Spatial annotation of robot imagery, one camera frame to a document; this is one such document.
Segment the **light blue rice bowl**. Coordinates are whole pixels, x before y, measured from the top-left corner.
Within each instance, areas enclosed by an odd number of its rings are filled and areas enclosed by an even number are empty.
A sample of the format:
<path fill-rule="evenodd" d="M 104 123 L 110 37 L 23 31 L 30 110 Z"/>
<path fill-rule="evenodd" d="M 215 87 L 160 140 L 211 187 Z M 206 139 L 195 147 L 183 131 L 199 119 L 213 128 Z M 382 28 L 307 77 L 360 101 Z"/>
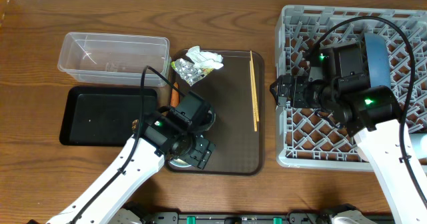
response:
<path fill-rule="evenodd" d="M 191 167 L 191 165 L 189 163 L 186 163 L 185 161 L 183 161 L 181 159 L 171 159 L 171 160 L 169 160 L 169 164 L 173 165 L 174 167 L 179 167 L 179 168 Z"/>

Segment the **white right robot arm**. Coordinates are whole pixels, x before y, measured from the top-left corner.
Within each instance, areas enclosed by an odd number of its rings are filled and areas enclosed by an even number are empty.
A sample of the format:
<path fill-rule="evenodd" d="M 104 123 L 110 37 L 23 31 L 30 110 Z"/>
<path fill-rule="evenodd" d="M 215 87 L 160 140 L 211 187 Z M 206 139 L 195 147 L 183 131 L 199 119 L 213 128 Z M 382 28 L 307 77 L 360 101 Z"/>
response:
<path fill-rule="evenodd" d="M 357 43 L 316 48 L 308 59 L 308 76 L 280 75 L 270 85 L 276 104 L 332 114 L 372 166 L 395 222 L 425 223 L 426 174 L 392 90 L 373 85 L 379 77 L 365 68 Z"/>

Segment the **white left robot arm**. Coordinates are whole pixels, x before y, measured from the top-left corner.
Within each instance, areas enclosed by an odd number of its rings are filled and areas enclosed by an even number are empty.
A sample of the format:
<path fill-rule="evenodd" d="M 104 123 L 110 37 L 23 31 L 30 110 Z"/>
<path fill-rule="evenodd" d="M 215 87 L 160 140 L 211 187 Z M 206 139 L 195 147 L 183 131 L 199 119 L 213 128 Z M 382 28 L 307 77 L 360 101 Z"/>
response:
<path fill-rule="evenodd" d="M 209 102 L 190 91 L 177 107 L 143 115 L 111 165 L 49 223 L 108 223 L 133 193 L 169 160 L 204 169 L 215 145 L 203 132 L 216 120 Z"/>

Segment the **light blue cup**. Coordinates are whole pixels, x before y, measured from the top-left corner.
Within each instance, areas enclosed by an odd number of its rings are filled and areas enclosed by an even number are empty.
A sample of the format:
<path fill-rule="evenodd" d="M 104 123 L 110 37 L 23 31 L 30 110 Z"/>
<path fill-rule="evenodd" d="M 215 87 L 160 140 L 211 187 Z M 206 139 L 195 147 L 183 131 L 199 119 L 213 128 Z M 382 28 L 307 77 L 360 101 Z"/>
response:
<path fill-rule="evenodd" d="M 411 133 L 410 140 L 418 159 L 427 158 L 427 134 Z"/>

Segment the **brown round bread piece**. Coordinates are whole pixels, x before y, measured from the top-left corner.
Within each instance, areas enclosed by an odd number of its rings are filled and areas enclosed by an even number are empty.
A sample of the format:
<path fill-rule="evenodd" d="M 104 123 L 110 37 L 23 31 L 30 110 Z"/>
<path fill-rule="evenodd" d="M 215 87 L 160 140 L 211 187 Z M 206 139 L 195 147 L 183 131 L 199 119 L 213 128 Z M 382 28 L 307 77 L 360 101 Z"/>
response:
<path fill-rule="evenodd" d="M 139 131 L 139 126 L 140 126 L 139 119 L 133 120 L 131 124 L 131 129 L 134 134 L 137 134 L 137 132 Z"/>

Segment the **dark blue plate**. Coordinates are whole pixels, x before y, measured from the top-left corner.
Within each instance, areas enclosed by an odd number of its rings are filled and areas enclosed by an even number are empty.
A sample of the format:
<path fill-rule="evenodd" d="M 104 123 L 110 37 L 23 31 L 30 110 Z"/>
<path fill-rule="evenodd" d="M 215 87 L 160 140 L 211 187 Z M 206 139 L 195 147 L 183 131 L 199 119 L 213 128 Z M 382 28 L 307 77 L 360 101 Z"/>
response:
<path fill-rule="evenodd" d="M 391 88 L 390 64 L 385 39 L 374 33 L 365 33 L 365 46 L 371 87 Z"/>

